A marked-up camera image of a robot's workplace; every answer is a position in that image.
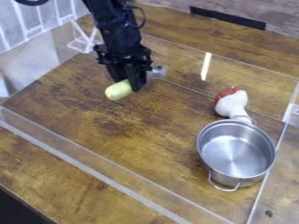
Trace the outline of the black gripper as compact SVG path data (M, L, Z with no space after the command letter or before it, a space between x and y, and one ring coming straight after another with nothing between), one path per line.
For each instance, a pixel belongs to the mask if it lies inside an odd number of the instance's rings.
M98 62L107 67L114 82L128 79L134 92L147 83L147 72L152 70L151 50L142 45L142 34L135 17L95 18L104 43L94 46Z

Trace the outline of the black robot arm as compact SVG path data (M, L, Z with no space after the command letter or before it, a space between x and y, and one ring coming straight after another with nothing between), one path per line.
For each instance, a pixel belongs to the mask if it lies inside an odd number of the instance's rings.
M128 80L134 92L147 83L152 70L151 49L142 45L139 29L146 24L136 22L134 9L142 10L128 0L82 0L94 18L103 44L94 45L98 63L107 67L114 82Z

